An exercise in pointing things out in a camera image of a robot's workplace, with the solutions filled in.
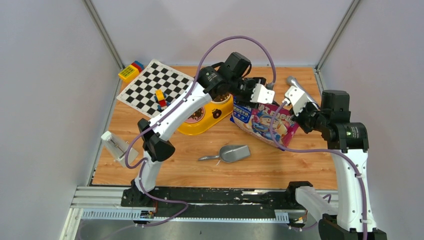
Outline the colourful pet food bag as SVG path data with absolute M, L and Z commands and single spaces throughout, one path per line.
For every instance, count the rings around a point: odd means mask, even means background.
M 259 104 L 257 108 L 242 106 L 233 101 L 230 121 L 253 137 L 277 147 L 278 142 L 288 147 L 299 125 L 292 120 L 290 111 L 279 105 Z

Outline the silver metal hook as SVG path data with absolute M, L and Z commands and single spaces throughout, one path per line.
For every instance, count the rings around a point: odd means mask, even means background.
M 220 159 L 225 163 L 234 163 L 251 156 L 247 145 L 225 145 L 220 148 L 217 155 L 206 155 L 200 157 L 198 161 Z

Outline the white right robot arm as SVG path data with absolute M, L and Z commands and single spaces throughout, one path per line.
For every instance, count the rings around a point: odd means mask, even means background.
M 351 122 L 350 95 L 343 90 L 325 90 L 317 106 L 308 94 L 292 86 L 284 100 L 294 121 L 305 133 L 317 131 L 326 141 L 325 153 L 333 159 L 338 189 L 338 207 L 331 207 L 311 186 L 300 186 L 285 195 L 292 209 L 305 207 L 318 222 L 322 240 L 385 240 L 377 227 L 369 200 L 367 160 L 369 138 L 365 125 Z

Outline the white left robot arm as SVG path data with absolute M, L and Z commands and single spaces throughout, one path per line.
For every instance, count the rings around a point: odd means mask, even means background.
M 149 206 L 162 163 L 176 151 L 171 136 L 193 113 L 218 96 L 230 94 L 236 102 L 248 107 L 271 104 L 275 92 L 266 87 L 264 77 L 246 77 L 251 62 L 238 52 L 233 52 L 225 62 L 206 66 L 196 74 L 196 80 L 158 116 L 138 122 L 143 140 L 142 168 L 134 180 L 138 188 L 134 200 L 140 206 Z

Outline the brown pet food kibble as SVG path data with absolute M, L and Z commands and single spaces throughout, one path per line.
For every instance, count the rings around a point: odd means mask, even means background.
M 220 120 L 230 113 L 230 108 L 232 107 L 231 99 L 232 97 L 229 93 L 218 95 L 212 102 L 196 110 L 185 122 L 193 124 L 203 119 Z

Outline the cream cat-shaped bowl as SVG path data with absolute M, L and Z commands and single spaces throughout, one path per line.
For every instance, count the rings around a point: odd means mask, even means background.
M 212 100 L 212 102 L 214 104 L 224 104 L 224 103 L 228 102 L 230 98 L 231 98 L 231 94 L 229 94 L 229 93 L 221 94 L 221 95 L 216 96 Z

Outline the yellow double bowl tray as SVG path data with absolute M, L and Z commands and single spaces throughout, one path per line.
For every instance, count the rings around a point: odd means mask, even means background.
M 233 96 L 219 95 L 213 101 L 196 110 L 177 129 L 180 133 L 195 136 L 206 132 L 233 111 Z

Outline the silver microphone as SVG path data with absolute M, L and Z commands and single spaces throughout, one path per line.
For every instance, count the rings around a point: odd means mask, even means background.
M 315 101 L 315 99 L 299 84 L 298 80 L 294 76 L 287 77 L 286 83 L 289 84 L 290 86 L 297 87 L 297 88 L 301 89 L 302 91 L 304 91 L 306 93 L 307 98 L 309 99 L 309 101 L 315 103 L 315 105 L 317 107 L 319 107 L 319 105 Z

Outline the pink cat-shaped bowl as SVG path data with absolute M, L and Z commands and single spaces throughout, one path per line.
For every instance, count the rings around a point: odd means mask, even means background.
M 188 117 L 188 119 L 185 121 L 187 124 L 195 124 L 201 121 L 205 116 L 205 108 L 201 107 L 197 109 L 192 115 Z

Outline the small yellow blue toy block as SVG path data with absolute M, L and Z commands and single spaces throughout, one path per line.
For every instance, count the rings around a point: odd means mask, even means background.
M 167 101 L 167 95 L 160 89 L 155 91 L 154 99 L 157 102 L 157 110 L 159 112 L 162 112 L 170 105 L 170 103 Z

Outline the black white checkerboard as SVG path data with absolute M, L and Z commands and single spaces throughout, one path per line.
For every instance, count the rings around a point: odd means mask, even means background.
M 189 88 L 193 77 L 153 59 L 116 99 L 153 118 L 160 114 L 156 91 L 161 90 L 168 103 L 173 103 Z

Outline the yellow red blue toy block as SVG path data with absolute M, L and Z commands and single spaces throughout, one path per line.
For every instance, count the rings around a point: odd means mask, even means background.
M 118 76 L 124 83 L 130 83 L 144 70 L 144 68 L 144 65 L 139 61 L 134 61 L 125 67 Z

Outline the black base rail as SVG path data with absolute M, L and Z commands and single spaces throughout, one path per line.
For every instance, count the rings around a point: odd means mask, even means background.
M 142 208 L 154 217 L 199 220 L 272 220 L 277 212 L 286 212 L 289 219 L 303 217 L 306 209 L 295 201 L 289 190 L 156 187 L 145 195 L 131 186 L 122 193 L 122 207 Z

